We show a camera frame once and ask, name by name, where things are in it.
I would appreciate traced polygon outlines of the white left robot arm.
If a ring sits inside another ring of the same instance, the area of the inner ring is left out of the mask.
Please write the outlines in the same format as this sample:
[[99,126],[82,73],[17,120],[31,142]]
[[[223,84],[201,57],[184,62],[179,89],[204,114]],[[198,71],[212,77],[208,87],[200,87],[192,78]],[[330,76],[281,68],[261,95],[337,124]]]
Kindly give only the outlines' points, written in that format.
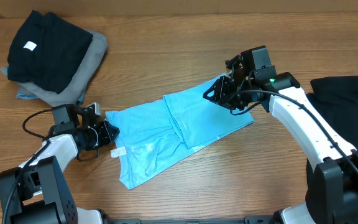
[[63,171],[82,150],[111,144],[119,129],[107,121],[81,132],[54,136],[20,166],[0,173],[3,223],[112,223],[106,212],[76,206]]

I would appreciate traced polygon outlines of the light blue printed t-shirt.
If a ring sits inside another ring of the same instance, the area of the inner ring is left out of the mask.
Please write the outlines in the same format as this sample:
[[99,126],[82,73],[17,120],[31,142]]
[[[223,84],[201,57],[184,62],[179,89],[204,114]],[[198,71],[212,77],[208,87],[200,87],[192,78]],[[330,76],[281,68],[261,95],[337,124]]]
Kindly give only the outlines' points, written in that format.
[[132,190],[181,160],[253,123],[203,98],[209,80],[193,88],[121,111],[106,120],[119,129],[115,140],[121,163],[119,180]]

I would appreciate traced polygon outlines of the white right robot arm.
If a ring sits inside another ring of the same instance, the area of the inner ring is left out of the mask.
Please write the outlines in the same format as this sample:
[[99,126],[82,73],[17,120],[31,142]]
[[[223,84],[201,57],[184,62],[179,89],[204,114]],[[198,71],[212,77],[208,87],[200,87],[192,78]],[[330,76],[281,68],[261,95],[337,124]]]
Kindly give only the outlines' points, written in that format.
[[271,223],[349,223],[358,219],[358,150],[343,139],[307,99],[291,73],[223,75],[203,98],[231,111],[256,105],[278,119],[312,168],[305,201],[275,212]]

